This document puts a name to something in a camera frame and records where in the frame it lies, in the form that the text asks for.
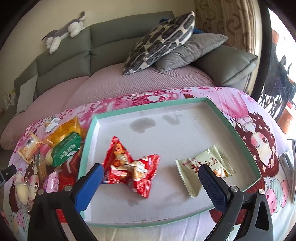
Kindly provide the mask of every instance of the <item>floral tablecloth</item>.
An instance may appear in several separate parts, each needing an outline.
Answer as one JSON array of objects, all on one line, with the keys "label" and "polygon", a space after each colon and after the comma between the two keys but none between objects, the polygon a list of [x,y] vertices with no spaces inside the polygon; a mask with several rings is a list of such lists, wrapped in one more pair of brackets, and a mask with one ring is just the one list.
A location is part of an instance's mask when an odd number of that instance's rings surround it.
[{"label": "floral tablecloth", "polygon": [[[249,148],[261,171],[262,178],[248,191],[255,192],[260,188],[265,190],[272,215],[274,240],[283,240],[296,222],[295,205],[291,203],[286,176],[278,160],[280,154],[289,150],[289,145],[276,122],[247,94],[237,89],[221,87],[165,89],[105,99],[65,110],[55,116],[61,119],[59,126],[78,116],[81,126],[88,129],[94,114],[142,104],[194,97],[208,97],[233,124]],[[32,183],[29,188],[31,200],[34,200],[37,190],[41,188],[37,169],[34,164],[27,164],[17,150],[24,146],[30,133],[35,133],[40,139],[48,135],[45,132],[44,121],[45,119],[36,121],[26,129],[9,162],[10,165],[16,166],[18,174]],[[16,238],[27,240],[30,216],[15,201],[14,178],[11,178],[4,186],[4,212]],[[221,213],[214,209],[162,226],[133,229],[91,227],[91,230],[99,240],[204,240],[220,216]],[[242,218],[243,213],[239,215],[237,224],[241,223]],[[67,234],[70,233],[66,224],[63,227]],[[231,232],[230,240],[235,237],[238,227],[239,225],[235,226],[234,231]]]}]

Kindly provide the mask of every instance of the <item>plush toy tail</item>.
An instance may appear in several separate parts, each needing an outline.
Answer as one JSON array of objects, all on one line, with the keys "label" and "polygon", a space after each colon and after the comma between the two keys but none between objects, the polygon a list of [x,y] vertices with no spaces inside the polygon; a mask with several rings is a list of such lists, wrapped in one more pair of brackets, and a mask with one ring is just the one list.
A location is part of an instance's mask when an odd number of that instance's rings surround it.
[{"label": "plush toy tail", "polygon": [[86,19],[85,12],[81,12],[79,20],[83,21],[84,19]]}]

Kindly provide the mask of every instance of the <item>screw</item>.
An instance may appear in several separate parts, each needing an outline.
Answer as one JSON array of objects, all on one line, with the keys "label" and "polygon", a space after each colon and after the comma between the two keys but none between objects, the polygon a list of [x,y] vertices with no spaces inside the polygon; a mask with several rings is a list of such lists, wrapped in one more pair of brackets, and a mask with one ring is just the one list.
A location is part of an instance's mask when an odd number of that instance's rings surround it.
[{"label": "screw", "polygon": [[233,192],[237,192],[239,189],[238,189],[238,187],[236,187],[236,186],[232,186],[232,187],[230,188],[230,190],[233,191]]},{"label": "screw", "polygon": [[44,190],[43,189],[40,189],[39,191],[38,191],[38,194],[39,195],[42,195],[44,193]]},{"label": "screw", "polygon": [[261,194],[261,195],[264,195],[265,194],[265,191],[263,189],[259,189],[258,192]]},{"label": "screw", "polygon": [[72,190],[72,186],[68,185],[68,186],[65,186],[64,190],[66,192],[70,192]]}]

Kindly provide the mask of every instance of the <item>pink seat cushion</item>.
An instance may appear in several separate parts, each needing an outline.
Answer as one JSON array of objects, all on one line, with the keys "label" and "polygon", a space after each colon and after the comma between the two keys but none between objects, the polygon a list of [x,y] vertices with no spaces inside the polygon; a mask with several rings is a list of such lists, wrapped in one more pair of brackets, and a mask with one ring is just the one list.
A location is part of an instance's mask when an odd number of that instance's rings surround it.
[{"label": "pink seat cushion", "polygon": [[3,149],[14,149],[18,139],[32,122],[63,111],[67,100],[88,78],[79,77],[51,88],[39,96],[26,111],[14,116],[1,135],[0,145]]},{"label": "pink seat cushion", "polygon": [[124,63],[115,64],[94,73],[70,97],[64,109],[71,109],[106,98],[151,90],[215,86],[206,73],[192,65],[165,73],[160,73],[155,68],[149,67],[127,76],[122,75],[123,66]]}]

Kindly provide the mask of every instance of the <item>plush dog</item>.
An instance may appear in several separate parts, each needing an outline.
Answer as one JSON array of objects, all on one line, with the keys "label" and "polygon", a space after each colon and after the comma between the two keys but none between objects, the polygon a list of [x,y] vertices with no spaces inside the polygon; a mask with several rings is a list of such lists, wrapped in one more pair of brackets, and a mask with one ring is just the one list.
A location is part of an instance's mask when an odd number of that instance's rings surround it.
[{"label": "plush dog", "polygon": [[86,19],[85,12],[81,12],[80,18],[73,19],[59,30],[50,31],[42,40],[45,41],[49,53],[54,53],[61,43],[67,37],[74,38],[82,29],[84,29],[83,20]]}]

